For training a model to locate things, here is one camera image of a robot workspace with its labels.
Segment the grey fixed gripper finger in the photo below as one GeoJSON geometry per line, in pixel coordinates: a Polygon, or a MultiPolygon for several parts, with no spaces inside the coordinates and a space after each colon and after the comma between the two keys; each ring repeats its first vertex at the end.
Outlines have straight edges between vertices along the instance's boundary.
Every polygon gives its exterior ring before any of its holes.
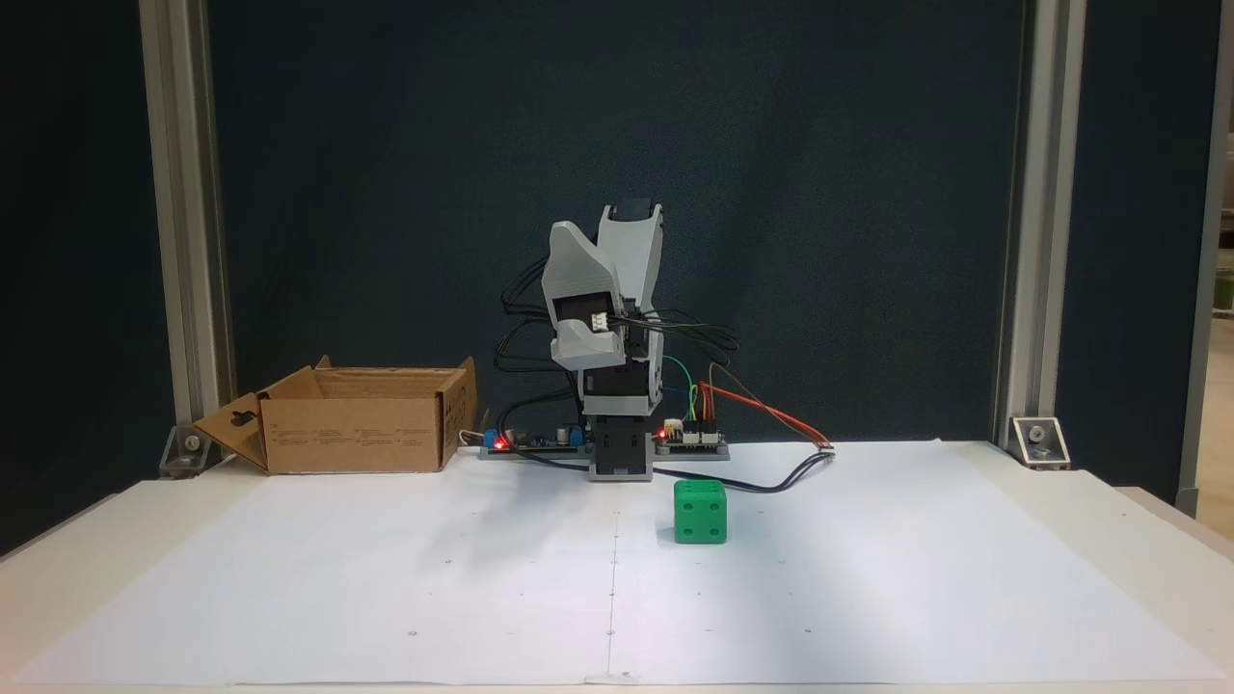
{"type": "Polygon", "coordinates": [[[542,289],[544,295],[619,293],[613,262],[575,224],[552,224],[542,289]]]}

